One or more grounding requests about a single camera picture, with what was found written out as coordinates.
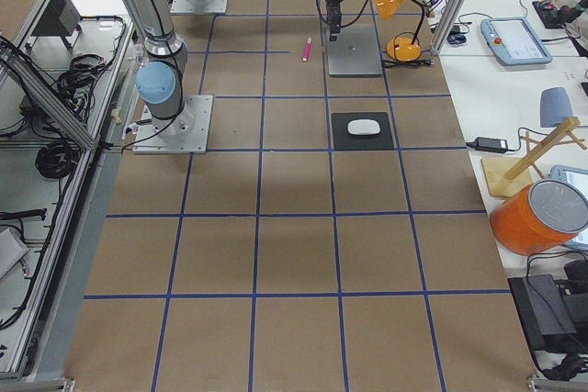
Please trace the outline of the pink pen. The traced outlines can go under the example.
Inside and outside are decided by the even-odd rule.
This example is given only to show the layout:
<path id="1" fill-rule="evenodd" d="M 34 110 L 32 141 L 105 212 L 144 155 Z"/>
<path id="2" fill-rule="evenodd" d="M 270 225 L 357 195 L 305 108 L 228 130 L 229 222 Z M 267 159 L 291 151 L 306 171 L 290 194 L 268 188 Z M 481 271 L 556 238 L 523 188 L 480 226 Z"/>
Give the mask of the pink pen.
<path id="1" fill-rule="evenodd" d="M 312 38 L 311 37 L 308 37 L 306 39 L 306 43 L 305 43 L 305 46 L 304 46 L 304 49 L 303 49 L 303 53 L 302 53 L 302 57 L 301 57 L 301 59 L 302 59 L 303 62 L 307 62 L 309 60 L 310 53 L 311 53 L 311 47 L 312 47 Z"/>

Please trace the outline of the white computer mouse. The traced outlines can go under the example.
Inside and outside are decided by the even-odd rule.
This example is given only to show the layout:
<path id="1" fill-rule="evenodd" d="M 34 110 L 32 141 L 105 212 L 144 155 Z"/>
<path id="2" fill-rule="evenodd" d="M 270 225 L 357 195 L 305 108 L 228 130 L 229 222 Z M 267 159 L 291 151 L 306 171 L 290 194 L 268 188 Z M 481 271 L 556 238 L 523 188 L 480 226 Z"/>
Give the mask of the white computer mouse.
<path id="1" fill-rule="evenodd" d="M 374 136 L 380 134 L 380 125 L 370 118 L 354 119 L 347 123 L 347 132 L 351 136 Z"/>

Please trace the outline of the black mousepad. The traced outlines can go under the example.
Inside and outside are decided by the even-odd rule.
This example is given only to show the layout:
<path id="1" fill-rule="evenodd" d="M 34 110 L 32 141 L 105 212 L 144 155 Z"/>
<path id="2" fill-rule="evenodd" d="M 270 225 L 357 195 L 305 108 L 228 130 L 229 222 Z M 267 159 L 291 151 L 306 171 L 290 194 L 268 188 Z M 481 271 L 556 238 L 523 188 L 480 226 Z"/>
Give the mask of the black mousepad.
<path id="1" fill-rule="evenodd" d="M 380 134 L 363 137 L 349 135 L 347 123 L 359 118 L 377 120 L 380 125 Z M 332 113 L 331 120 L 336 151 L 389 151 L 394 149 L 390 119 L 386 112 Z"/>

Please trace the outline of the silver laptop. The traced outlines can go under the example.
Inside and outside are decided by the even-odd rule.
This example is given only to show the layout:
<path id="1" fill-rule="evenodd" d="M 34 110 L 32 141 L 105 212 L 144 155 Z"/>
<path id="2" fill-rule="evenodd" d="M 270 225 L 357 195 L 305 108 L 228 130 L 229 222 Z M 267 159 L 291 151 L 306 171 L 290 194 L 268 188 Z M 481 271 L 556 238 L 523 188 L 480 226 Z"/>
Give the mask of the silver laptop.
<path id="1" fill-rule="evenodd" d="M 382 66 L 377 33 L 373 25 L 357 24 L 343 29 L 335 41 L 326 41 L 330 77 L 380 77 Z"/>

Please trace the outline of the orange desk lamp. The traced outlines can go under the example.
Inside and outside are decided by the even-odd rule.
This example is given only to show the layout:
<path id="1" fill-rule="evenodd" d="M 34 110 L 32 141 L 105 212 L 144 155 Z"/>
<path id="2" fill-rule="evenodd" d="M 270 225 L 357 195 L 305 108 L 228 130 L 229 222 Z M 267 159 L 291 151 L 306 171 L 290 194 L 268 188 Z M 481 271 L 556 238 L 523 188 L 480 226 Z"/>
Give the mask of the orange desk lamp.
<path id="1" fill-rule="evenodd" d="M 385 44 L 385 52 L 391 62 L 408 65 L 416 63 L 422 55 L 422 45 L 418 34 L 424 22 L 424 7 L 418 0 L 372 0 L 374 10 L 382 20 L 399 19 L 396 25 L 390 25 L 390 34 Z M 410 22 L 408 17 L 402 16 L 401 6 L 413 4 L 421 9 L 421 16 L 416 22 Z"/>

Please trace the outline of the black power adapter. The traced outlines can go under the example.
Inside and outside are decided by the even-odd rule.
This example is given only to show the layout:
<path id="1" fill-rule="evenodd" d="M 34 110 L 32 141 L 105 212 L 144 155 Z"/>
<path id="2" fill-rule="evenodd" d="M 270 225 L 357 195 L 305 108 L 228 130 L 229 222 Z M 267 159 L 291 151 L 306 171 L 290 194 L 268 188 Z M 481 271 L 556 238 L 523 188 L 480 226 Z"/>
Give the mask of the black power adapter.
<path id="1" fill-rule="evenodd" d="M 472 142 L 472 147 L 476 151 L 493 153 L 506 153 L 508 151 L 507 140 L 497 138 L 477 137 Z"/>

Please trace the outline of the wooden stand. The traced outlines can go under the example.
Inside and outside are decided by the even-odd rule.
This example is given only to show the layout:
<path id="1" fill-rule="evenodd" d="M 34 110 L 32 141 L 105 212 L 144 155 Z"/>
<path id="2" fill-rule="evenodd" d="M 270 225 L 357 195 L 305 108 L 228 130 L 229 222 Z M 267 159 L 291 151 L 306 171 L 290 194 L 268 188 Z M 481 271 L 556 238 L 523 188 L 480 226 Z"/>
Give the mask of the wooden stand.
<path id="1" fill-rule="evenodd" d="M 556 146 L 575 144 L 586 150 L 584 139 L 578 138 L 573 131 L 580 127 L 581 121 L 575 117 L 564 118 L 542 140 L 534 140 L 528 135 L 523 137 L 526 143 L 526 155 L 521 158 L 490 157 L 481 158 L 481 167 L 485 176 L 490 196 L 507 198 L 516 194 L 534 180 L 530 172 L 533 168 L 537 175 L 544 179 L 545 175 L 537 167 L 537 161 Z"/>

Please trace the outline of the orange cylindrical container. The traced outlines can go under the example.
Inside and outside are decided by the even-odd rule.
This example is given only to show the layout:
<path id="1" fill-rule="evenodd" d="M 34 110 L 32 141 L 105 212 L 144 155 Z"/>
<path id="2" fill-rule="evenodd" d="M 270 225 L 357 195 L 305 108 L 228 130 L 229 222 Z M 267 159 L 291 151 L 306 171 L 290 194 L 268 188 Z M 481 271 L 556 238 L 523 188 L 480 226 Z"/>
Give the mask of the orange cylindrical container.
<path id="1" fill-rule="evenodd" d="M 507 250 L 524 256 L 561 245 L 587 228 L 587 217 L 571 233 L 557 228 L 560 210 L 574 198 L 587 211 L 587 199 L 562 181 L 546 179 L 528 185 L 491 213 L 493 235 Z"/>

